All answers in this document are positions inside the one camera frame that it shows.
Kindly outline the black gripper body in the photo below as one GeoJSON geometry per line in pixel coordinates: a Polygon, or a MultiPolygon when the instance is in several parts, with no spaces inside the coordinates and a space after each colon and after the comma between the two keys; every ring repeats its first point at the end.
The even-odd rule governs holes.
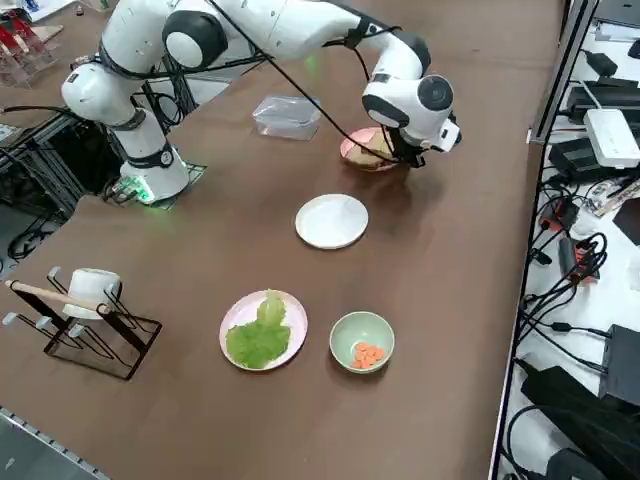
{"type": "Polygon", "coordinates": [[[426,165],[426,160],[423,156],[425,149],[423,147],[409,144],[396,128],[386,127],[385,133],[389,136],[391,142],[390,151],[397,163],[407,164],[414,169],[426,165]]]}

